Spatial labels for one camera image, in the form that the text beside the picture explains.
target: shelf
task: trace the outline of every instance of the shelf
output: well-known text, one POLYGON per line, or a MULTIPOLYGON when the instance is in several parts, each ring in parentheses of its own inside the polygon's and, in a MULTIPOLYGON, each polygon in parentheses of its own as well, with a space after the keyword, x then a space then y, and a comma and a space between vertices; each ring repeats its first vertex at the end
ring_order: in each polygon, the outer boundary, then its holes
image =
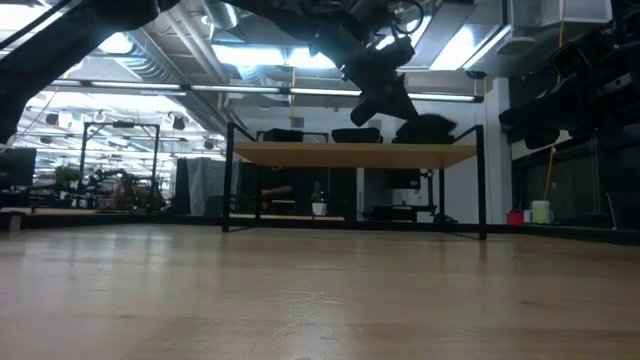
POLYGON ((253 142, 234 144, 234 152, 271 167, 445 169, 475 156, 476 147, 253 142))

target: table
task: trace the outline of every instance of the table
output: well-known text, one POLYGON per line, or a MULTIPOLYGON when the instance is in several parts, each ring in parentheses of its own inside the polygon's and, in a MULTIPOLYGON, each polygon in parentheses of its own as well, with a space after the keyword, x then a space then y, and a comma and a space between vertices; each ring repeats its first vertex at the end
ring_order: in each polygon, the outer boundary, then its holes
MULTIPOLYGON (((235 123, 227 126, 227 158, 225 163, 222 231, 229 231, 231 208, 231 181, 233 154, 265 167, 322 167, 322 168, 379 168, 379 169, 438 169, 440 187, 440 213, 445 214, 444 170, 473 156, 478 162, 478 233, 480 240, 487 237, 486 189, 484 158, 484 127, 474 125, 453 145, 422 144, 322 144, 258 142, 235 123), (235 142, 239 131, 252 142, 235 142), (459 140, 475 133, 475 145, 456 145, 459 140)), ((256 195, 260 194, 256 182, 256 195)), ((260 220, 260 196, 256 196, 255 219, 260 220)))

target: potted plant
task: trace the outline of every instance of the potted plant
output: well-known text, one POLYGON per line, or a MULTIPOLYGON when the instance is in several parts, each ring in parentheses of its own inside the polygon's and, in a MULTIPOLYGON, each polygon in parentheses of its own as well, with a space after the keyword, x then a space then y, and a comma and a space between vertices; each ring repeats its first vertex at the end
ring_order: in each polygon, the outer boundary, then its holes
POLYGON ((58 166, 56 168, 56 184, 69 188, 72 183, 80 181, 80 170, 68 166, 58 166))
POLYGON ((324 199, 324 191, 319 181, 316 181, 314 185, 313 195, 311 195, 311 207, 313 215, 324 216, 327 213, 327 203, 324 199))

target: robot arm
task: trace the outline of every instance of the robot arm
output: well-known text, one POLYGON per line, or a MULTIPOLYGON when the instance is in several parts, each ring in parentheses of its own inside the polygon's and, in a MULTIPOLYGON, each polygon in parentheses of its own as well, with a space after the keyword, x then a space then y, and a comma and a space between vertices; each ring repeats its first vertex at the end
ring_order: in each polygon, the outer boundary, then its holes
MULTIPOLYGON (((224 0, 274 22, 289 35, 309 42, 362 90, 351 119, 362 126, 376 113, 405 120, 418 113, 396 69, 414 55, 408 37, 399 39, 389 1, 297 0, 292 7, 267 0, 224 0), (396 41, 381 50, 374 34, 392 28, 396 41)), ((26 103, 116 32, 153 21, 180 0, 84 0, 0 60, 0 143, 15 134, 26 103)), ((403 0, 424 11, 415 0, 403 0)))
MULTIPOLYGON (((390 2, 357 0, 344 6, 335 5, 335 1, 297 1, 294 5, 298 9, 289 9, 269 1, 223 1, 271 20, 287 34, 309 42, 312 55, 320 52, 331 59, 345 79, 362 90, 360 103, 351 113, 357 126, 376 113, 404 120, 418 118, 404 87, 404 75, 396 71, 415 53, 409 37, 398 37, 398 32, 406 32, 398 27, 390 2), (378 50, 375 34, 383 27, 392 29, 396 41, 378 50)), ((424 18, 419 3, 405 2, 415 6, 424 18)))

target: wooden floor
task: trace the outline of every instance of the wooden floor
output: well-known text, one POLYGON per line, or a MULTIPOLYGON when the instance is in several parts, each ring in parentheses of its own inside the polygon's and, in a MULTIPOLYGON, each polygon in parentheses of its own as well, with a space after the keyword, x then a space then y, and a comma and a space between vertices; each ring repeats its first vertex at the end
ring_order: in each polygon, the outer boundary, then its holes
POLYGON ((219 231, 0 235, 0 359, 640 358, 640 248, 219 231))

